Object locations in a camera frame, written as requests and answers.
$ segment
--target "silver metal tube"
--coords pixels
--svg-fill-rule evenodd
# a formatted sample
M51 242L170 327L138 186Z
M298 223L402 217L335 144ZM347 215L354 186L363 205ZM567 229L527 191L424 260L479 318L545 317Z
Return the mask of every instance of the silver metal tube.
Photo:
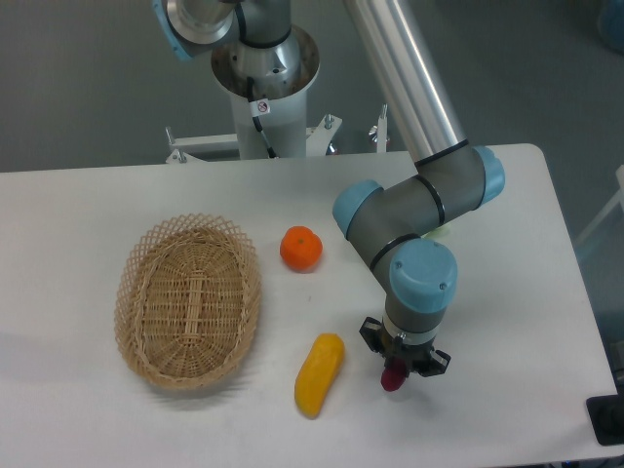
M236 4L217 0L167 0L167 16L184 39L209 45L222 39L230 30Z
M407 2L344 3L411 158L427 158L466 139Z
M225 20L236 7L235 3L222 3L217 0L181 0L180 3L190 17L207 24Z

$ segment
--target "orange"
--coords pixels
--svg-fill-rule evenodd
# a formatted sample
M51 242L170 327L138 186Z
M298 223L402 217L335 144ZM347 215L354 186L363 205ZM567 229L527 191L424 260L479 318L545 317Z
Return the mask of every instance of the orange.
M294 226L286 231L280 245L282 259L295 271L312 268L321 258L322 252L321 239L305 226Z

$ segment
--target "gray floor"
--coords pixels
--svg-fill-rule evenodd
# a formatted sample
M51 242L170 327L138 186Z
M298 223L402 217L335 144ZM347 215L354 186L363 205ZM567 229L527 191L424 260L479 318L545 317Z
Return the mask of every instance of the gray floor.
M411 3L469 138L541 147L575 237L624 164L624 56L598 36L600 2ZM168 125L178 137L233 132L208 57L177 62L150 10L147 0L0 2L0 172L160 164ZM342 152L369 151L383 99L341 2L293 0L293 16L322 56L310 124L334 113ZM606 341L624 339L623 234L620 222L582 265Z

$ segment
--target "black cable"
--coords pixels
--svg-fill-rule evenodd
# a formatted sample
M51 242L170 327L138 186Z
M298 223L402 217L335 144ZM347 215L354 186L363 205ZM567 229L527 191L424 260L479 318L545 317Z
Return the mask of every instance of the black cable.
M249 103L254 102L254 78L252 78L251 76L247 77L247 102ZM269 158L270 159L277 158L278 157L277 153L273 149L273 146L271 146L271 142L269 141L269 138L266 135L266 132L262 128L262 124L260 123L259 117L253 117L253 126L255 127L257 132L260 134L260 136L264 140L264 144L266 145L266 152L268 153Z

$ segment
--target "plastic fruit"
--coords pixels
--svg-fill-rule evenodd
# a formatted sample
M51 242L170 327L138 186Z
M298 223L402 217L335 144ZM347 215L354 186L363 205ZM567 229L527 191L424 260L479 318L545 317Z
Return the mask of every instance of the plastic fruit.
M320 334L294 383L294 401L310 419L321 412L330 387L344 361L344 343L334 333Z
M317 264L323 243L311 229L305 226L290 228L280 245L280 255L284 262L295 271L305 271Z

